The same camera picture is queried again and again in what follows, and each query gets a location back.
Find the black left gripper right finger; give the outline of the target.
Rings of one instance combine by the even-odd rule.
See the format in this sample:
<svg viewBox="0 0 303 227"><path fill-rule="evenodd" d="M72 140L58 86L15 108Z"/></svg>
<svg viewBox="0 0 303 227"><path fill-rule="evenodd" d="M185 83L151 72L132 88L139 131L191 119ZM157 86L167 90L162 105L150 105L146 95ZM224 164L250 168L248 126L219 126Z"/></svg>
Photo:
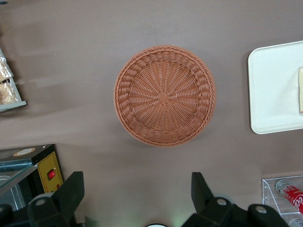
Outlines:
<svg viewBox="0 0 303 227"><path fill-rule="evenodd" d="M200 172L191 176L191 198L196 212L183 224L185 227L235 227L233 204L215 197Z"/></svg>

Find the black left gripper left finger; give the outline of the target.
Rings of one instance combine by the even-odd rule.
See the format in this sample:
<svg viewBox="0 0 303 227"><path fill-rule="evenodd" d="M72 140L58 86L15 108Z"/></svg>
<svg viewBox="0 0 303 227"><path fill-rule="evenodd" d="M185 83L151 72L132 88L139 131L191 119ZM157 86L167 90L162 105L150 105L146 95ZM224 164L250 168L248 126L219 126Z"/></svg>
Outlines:
<svg viewBox="0 0 303 227"><path fill-rule="evenodd" d="M83 172L73 172L55 192L38 195L28 204L30 226L72 227L76 225L74 213L84 193Z"/></svg>

